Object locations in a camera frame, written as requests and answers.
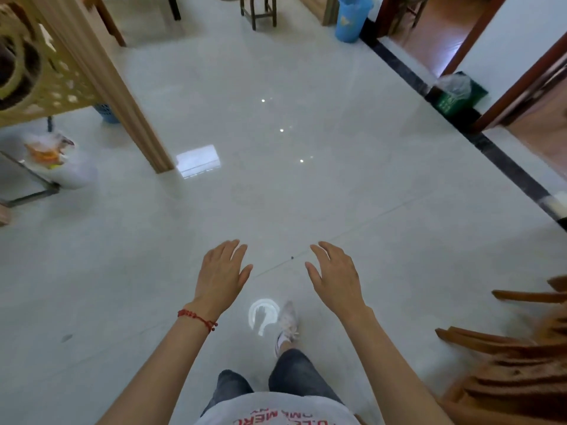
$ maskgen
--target t-shirt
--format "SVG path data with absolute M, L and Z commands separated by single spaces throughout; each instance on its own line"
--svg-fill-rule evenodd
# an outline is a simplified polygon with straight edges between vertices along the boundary
M 211 407 L 195 425 L 360 425 L 348 408 L 324 397 L 254 392 Z

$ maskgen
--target jeans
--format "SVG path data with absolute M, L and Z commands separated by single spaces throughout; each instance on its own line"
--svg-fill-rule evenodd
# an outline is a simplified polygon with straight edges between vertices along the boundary
M 286 350 L 280 356 L 268 379 L 268 387 L 271 392 L 283 392 L 300 397 L 318 395 L 343 403 L 317 372 L 309 358 L 297 349 Z M 201 416 L 221 401 L 232 400 L 252 392 L 254 391 L 245 378 L 234 371 L 224 370 L 218 375 L 213 398 Z

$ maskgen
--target shoe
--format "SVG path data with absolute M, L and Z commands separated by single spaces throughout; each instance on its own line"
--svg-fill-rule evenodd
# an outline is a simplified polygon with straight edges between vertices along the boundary
M 285 306 L 280 310 L 278 324 L 280 325 L 282 332 L 276 341 L 276 357 L 280 357 L 280 347 L 283 342 L 293 343 L 299 338 L 299 319 L 291 301 L 285 303 Z

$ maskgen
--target forearm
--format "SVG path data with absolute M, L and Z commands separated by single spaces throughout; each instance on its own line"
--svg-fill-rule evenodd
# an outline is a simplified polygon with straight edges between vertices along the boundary
M 200 316 L 207 314 L 190 305 L 186 308 Z M 166 425 L 208 334 L 203 322 L 178 318 L 97 425 Z
M 341 320 L 388 425 L 450 425 L 429 390 L 376 320 L 372 309 Z

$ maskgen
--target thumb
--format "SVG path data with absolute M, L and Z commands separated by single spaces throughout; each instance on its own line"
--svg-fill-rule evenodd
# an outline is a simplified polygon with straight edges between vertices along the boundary
M 317 268 L 310 262 L 305 263 L 305 268 L 307 269 L 307 273 L 311 282 L 313 283 L 313 287 L 318 289 L 321 286 L 322 280 Z
M 250 277 L 250 273 L 252 272 L 253 268 L 254 266 L 252 264 L 248 264 L 240 272 L 240 276 L 238 276 L 238 287 L 240 289 L 242 289 L 242 287 L 245 285 L 246 281 Z

